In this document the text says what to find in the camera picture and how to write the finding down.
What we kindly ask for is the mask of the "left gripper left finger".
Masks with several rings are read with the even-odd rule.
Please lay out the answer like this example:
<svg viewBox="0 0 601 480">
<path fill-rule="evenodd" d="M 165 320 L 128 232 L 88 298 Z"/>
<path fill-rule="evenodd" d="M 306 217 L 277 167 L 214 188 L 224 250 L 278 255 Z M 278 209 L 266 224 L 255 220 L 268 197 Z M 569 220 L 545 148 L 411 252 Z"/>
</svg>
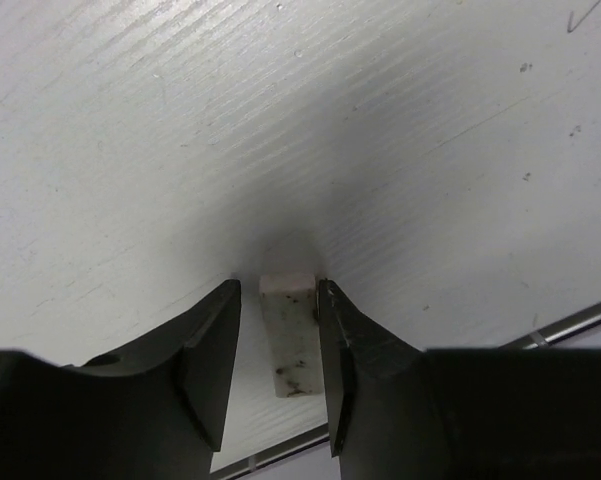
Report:
<svg viewBox="0 0 601 480">
<path fill-rule="evenodd" d="M 223 438 L 241 314 L 226 280 L 189 310 L 80 367 L 62 479 L 207 479 Z"/>
</svg>

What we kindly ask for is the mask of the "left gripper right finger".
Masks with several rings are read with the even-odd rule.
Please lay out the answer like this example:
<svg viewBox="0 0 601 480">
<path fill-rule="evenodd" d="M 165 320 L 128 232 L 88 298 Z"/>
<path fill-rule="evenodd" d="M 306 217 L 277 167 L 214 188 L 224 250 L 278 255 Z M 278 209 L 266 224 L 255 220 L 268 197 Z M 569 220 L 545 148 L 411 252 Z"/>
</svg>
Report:
<svg viewBox="0 0 601 480">
<path fill-rule="evenodd" d="M 419 351 L 362 313 L 332 280 L 318 287 L 330 446 L 344 479 L 424 479 L 430 424 Z"/>
</svg>

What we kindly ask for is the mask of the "grey eraser block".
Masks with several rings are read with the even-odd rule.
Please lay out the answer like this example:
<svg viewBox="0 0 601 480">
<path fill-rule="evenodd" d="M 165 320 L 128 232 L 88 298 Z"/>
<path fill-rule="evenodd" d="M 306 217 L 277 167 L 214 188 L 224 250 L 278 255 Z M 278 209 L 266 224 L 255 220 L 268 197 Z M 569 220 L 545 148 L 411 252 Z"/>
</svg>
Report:
<svg viewBox="0 0 601 480">
<path fill-rule="evenodd" d="M 276 396 L 290 399 L 322 394 L 316 277 L 307 273 L 263 275 L 259 298 Z"/>
</svg>

